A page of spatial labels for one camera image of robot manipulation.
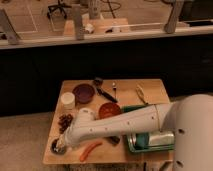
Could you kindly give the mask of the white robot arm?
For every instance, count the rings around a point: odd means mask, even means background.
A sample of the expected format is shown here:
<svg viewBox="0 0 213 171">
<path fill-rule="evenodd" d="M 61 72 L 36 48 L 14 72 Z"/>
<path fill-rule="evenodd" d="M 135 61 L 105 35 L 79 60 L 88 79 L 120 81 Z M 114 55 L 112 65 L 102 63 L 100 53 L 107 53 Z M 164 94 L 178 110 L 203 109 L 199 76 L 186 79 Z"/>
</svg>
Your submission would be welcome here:
<svg viewBox="0 0 213 171">
<path fill-rule="evenodd" d="M 90 139 L 157 130 L 175 134 L 174 171 L 213 171 L 211 95 L 192 95 L 100 120 L 94 119 L 93 110 L 81 108 L 61 140 L 75 148 Z"/>
</svg>

